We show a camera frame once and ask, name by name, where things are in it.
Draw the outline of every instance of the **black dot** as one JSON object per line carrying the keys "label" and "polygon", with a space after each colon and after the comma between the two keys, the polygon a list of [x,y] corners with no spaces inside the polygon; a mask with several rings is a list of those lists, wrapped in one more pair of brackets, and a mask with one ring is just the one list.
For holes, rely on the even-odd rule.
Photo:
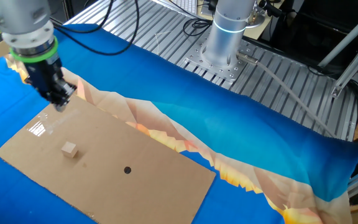
{"label": "black dot", "polygon": [[125,167],[124,168],[124,173],[126,173],[126,174],[130,174],[131,171],[132,171],[132,169],[130,167]]}

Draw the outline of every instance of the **gray cable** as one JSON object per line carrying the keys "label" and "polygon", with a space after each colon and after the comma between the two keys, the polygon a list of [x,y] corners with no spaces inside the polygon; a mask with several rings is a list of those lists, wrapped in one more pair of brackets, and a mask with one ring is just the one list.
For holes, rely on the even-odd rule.
{"label": "gray cable", "polygon": [[318,66],[324,68],[357,36],[358,25],[349,34],[347,34],[345,38],[343,38],[343,40],[318,64]]}
{"label": "gray cable", "polygon": [[337,138],[336,135],[328,129],[328,127],[308,108],[308,106],[306,106],[301,101],[301,99],[299,99],[299,97],[294,92],[292,92],[292,90],[283,81],[281,81],[280,78],[278,78],[270,69],[268,69],[262,63],[256,61],[256,65],[258,65],[260,68],[263,68],[266,73],[268,73],[274,80],[276,80],[276,82],[278,82],[285,89],[285,91],[287,91],[292,96],[292,98],[294,98],[296,102],[298,102],[299,105],[301,105],[301,107],[306,110],[306,112],[308,112],[310,116],[312,116],[312,118],[327,131],[330,136],[332,136],[333,138]]}

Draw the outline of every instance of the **blue fabric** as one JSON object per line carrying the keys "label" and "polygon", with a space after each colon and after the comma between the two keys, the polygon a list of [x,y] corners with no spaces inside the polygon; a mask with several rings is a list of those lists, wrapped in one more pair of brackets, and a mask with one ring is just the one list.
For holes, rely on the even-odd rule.
{"label": "blue fabric", "polygon": [[[104,52],[127,44],[104,30],[72,35]],[[346,191],[358,161],[358,143],[321,136],[139,47],[108,57],[84,50],[59,32],[56,36],[64,66],[97,89],[149,100],[215,152],[310,184],[325,201]]]}
{"label": "blue fabric", "polygon": [[[48,103],[0,58],[0,147]],[[183,152],[216,172],[215,180],[193,223],[283,223],[263,194],[246,192],[219,178],[198,153]],[[27,178],[0,158],[0,224],[94,223],[69,204]]]}
{"label": "blue fabric", "polygon": [[[322,137],[138,47],[104,57],[56,35],[65,67],[96,88],[150,100],[216,152],[311,184],[323,200],[345,191],[358,160],[358,144]],[[103,51],[127,44],[105,31],[73,36]],[[0,147],[46,105],[0,58]],[[199,154],[183,154],[213,170]],[[283,223],[283,218],[263,194],[230,185],[217,172],[193,223],[219,222]],[[0,159],[0,223],[94,222]]]}

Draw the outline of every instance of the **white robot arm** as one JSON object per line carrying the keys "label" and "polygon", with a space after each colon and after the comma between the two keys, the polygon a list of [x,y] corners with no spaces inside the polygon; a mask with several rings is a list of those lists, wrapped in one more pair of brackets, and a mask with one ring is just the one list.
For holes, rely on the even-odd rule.
{"label": "white robot arm", "polygon": [[0,0],[0,31],[15,59],[24,63],[26,80],[63,111],[76,86],[63,79],[47,0]]}

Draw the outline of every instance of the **wooden cube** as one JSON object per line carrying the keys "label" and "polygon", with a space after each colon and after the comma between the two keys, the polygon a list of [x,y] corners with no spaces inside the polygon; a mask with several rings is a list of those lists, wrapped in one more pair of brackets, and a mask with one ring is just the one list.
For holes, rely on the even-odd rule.
{"label": "wooden cube", "polygon": [[62,147],[63,155],[73,158],[77,153],[78,149],[75,147],[75,144],[71,142],[66,142],[66,144]]}

